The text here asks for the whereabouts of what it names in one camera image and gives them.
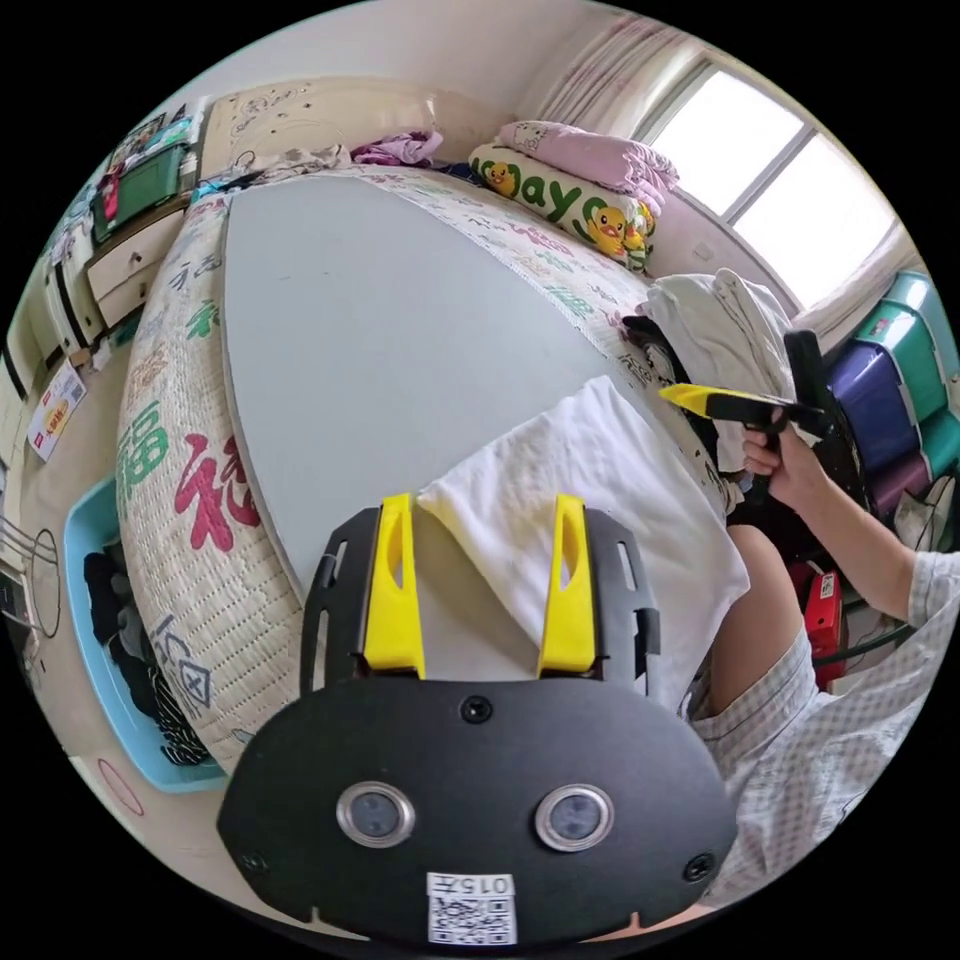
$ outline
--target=hand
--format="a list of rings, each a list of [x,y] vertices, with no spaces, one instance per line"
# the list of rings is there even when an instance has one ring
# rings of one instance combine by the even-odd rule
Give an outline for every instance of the hand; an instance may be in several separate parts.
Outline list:
[[[766,434],[746,430],[746,467],[757,476],[770,477],[770,493],[795,513],[803,514],[823,496],[827,476],[816,454],[791,424],[779,436],[780,453],[776,454],[767,449]]]

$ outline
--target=qr code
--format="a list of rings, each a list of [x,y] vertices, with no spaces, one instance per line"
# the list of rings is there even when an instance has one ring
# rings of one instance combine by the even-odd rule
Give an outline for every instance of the qr code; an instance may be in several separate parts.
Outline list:
[[[513,897],[431,897],[430,942],[477,947],[515,944]]]

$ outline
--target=poster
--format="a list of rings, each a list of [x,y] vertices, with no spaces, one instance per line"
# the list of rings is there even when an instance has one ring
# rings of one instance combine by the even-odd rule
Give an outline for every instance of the poster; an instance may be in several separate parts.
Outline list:
[[[50,459],[63,428],[86,393],[77,371],[65,361],[40,398],[27,432],[27,442],[44,463]]]

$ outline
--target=pillow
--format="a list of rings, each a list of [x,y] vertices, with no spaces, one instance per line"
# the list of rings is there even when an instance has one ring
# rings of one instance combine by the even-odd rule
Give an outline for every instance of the pillow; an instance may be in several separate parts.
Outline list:
[[[470,166],[501,196],[516,200],[604,256],[629,270],[646,267],[654,219],[639,200],[548,167],[502,144],[477,147],[470,154]]]
[[[652,147],[565,123],[519,120],[502,127],[497,140],[575,177],[656,204],[656,216],[663,194],[679,180],[677,168]]]

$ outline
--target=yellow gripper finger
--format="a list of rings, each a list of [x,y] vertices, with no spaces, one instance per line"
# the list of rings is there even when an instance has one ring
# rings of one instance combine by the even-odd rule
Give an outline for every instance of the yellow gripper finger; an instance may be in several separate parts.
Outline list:
[[[425,675],[409,494],[380,508],[363,657],[370,669]]]
[[[564,567],[567,582],[564,584]],[[544,672],[582,674],[596,660],[593,584],[583,501],[557,497],[553,562],[547,592],[538,675]]]

